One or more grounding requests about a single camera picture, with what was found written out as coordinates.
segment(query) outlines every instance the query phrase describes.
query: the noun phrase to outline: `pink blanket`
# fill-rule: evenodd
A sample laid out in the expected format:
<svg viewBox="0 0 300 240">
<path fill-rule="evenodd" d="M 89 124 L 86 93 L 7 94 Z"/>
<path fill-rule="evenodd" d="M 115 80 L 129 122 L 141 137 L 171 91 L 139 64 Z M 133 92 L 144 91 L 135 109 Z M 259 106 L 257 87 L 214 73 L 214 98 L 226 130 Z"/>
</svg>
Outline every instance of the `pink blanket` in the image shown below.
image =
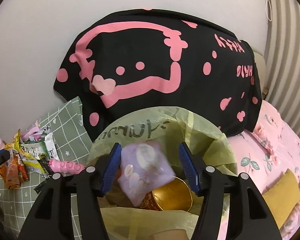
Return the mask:
<svg viewBox="0 0 300 240">
<path fill-rule="evenodd" d="M 250 175 L 261 193 L 268 191 L 290 169 L 294 172 L 300 189 L 300 139 L 284 123 L 276 149 L 278 159 L 273 159 L 262 145 L 248 131 L 228 138 L 238 163 L 238 173 Z M 226 238 L 228 221 L 221 223 L 218 240 Z M 280 229 L 283 240 L 290 239 L 300 227 L 300 201 Z"/>
</svg>

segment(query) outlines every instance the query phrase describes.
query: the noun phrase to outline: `yellow pillow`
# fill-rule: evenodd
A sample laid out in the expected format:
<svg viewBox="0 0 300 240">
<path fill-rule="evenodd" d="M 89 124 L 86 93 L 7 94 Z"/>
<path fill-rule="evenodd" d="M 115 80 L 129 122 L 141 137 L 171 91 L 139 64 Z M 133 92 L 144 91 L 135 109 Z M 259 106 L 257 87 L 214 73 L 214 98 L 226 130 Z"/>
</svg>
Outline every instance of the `yellow pillow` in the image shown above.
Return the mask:
<svg viewBox="0 0 300 240">
<path fill-rule="evenodd" d="M 263 195 L 270 211 L 281 228 L 294 206 L 300 200 L 299 185 L 291 170 L 287 169 L 282 178 Z"/>
</svg>

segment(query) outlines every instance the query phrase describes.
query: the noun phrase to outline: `trash bag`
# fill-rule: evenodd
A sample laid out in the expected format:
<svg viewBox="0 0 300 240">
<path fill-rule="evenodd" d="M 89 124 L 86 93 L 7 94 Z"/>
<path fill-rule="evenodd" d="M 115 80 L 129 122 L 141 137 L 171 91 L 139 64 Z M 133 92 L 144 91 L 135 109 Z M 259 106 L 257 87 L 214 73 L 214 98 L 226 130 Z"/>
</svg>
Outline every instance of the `trash bag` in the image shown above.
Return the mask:
<svg viewBox="0 0 300 240">
<path fill-rule="evenodd" d="M 169 229 L 184 229 L 191 239 L 197 215 L 182 210 L 154 211 L 136 208 L 101 208 L 110 240 L 147 240 Z"/>
<path fill-rule="evenodd" d="M 157 140 L 162 153 L 178 174 L 182 174 L 178 148 L 186 142 L 192 154 L 200 155 L 207 165 L 212 165 L 222 173 L 238 175 L 234 152 L 226 138 L 215 125 L 205 118 L 181 107 L 160 106 L 141 109 L 127 114 L 111 123 L 92 144 L 88 164 L 94 165 L 99 157 L 111 151 L 114 143 L 125 147 L 130 143 Z M 116 203 L 120 198 L 117 185 L 108 193 L 110 201 Z M 193 195 L 190 213 L 199 215 L 203 198 Z M 229 196 L 225 195 L 223 203 L 224 219 L 229 208 Z"/>
</svg>

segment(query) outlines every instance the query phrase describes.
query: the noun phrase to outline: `purple plastic bag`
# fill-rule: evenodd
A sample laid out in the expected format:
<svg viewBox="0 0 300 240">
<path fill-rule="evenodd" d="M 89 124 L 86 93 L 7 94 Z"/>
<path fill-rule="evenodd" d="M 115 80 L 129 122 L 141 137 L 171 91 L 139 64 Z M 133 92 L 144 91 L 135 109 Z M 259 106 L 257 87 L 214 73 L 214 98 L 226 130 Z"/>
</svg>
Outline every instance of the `purple plastic bag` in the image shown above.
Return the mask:
<svg viewBox="0 0 300 240">
<path fill-rule="evenodd" d="M 173 181 L 174 176 L 157 141 L 129 144 L 121 151 L 118 182 L 134 206 L 140 205 L 148 192 Z"/>
</svg>

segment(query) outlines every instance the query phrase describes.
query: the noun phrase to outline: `metal screw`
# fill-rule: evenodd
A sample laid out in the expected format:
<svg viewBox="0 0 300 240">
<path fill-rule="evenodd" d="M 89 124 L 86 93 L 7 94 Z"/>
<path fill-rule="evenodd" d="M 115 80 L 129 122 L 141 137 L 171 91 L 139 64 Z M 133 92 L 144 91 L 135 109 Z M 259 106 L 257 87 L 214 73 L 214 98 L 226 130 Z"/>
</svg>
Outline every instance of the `metal screw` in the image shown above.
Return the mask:
<svg viewBox="0 0 300 240">
<path fill-rule="evenodd" d="M 206 167 L 206 171 L 207 172 L 214 172 L 216 169 L 214 168 L 214 167 L 212 167 L 212 166 L 207 166 Z"/>
<path fill-rule="evenodd" d="M 247 173 L 241 173 L 241 178 L 243 179 L 249 179 L 249 175 Z"/>
<path fill-rule="evenodd" d="M 53 179 L 59 179 L 60 177 L 61 177 L 60 173 L 55 173 L 55 174 L 52 175 Z"/>
<path fill-rule="evenodd" d="M 94 172 L 96 170 L 96 168 L 94 166 L 89 166 L 86 171 L 91 173 L 91 172 Z"/>
</svg>

